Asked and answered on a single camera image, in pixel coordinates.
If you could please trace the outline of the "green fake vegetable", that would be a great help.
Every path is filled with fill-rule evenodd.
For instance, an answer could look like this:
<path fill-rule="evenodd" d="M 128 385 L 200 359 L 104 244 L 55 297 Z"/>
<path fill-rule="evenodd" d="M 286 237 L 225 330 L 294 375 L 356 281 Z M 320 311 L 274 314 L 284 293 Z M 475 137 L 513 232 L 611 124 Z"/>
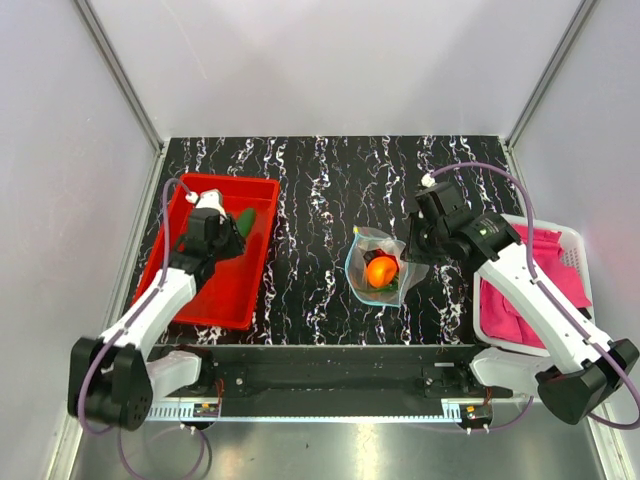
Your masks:
<path fill-rule="evenodd" d="M 256 221 L 256 210 L 246 208 L 236 219 L 236 227 L 243 239 L 247 239 Z"/>

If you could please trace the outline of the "orange fake fruit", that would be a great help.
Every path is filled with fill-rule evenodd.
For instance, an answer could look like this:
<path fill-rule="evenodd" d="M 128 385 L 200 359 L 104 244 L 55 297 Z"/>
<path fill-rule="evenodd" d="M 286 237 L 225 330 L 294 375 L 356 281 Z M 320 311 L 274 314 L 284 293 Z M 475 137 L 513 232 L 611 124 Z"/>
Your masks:
<path fill-rule="evenodd" d="M 366 267 L 366 279 L 373 288 L 390 285 L 398 273 L 398 265 L 388 256 L 379 256 L 371 260 Z"/>

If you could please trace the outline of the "clear zip top bag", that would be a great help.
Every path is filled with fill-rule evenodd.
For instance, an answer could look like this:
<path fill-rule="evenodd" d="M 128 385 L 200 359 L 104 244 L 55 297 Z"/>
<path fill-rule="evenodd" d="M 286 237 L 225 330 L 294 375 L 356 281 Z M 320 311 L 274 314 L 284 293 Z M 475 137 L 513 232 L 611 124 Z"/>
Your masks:
<path fill-rule="evenodd" d="M 406 244 L 383 231 L 354 226 L 353 234 L 345 262 L 351 291 L 365 305 L 399 308 L 429 266 L 403 260 Z"/>

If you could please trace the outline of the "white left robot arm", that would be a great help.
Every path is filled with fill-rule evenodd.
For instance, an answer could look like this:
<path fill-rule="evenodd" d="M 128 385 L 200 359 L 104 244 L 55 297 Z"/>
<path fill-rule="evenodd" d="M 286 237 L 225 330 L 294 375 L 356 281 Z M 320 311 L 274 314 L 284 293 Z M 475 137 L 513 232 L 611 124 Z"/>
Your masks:
<path fill-rule="evenodd" d="M 218 263 L 244 254 L 256 212 L 239 217 L 219 207 L 195 207 L 187 229 L 164 245 L 163 262 L 149 288 L 97 338 L 82 337 L 70 355 L 67 408 L 91 434 L 118 427 L 138 429 L 154 399 L 183 387 L 196 396 L 215 386 L 204 358 L 178 350 L 152 361 L 151 350 L 176 314 L 195 299 Z"/>

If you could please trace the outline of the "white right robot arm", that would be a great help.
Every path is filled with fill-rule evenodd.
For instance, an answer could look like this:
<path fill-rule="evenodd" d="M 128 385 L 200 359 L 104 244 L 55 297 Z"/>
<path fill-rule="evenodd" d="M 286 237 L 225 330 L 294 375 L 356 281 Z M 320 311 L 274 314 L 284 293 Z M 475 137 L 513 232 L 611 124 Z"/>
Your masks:
<path fill-rule="evenodd" d="M 423 178 L 415 200 L 404 257 L 419 264 L 459 261 L 506 298 L 546 351 L 533 354 L 492 340 L 454 371 L 460 393 L 476 396 L 490 385 L 535 395 L 570 425 L 593 416 L 620 387 L 639 397 L 629 377 L 638 348 L 588 320 L 535 262 L 533 242 L 522 240 L 503 215 L 474 214 L 453 184 L 431 176 Z"/>

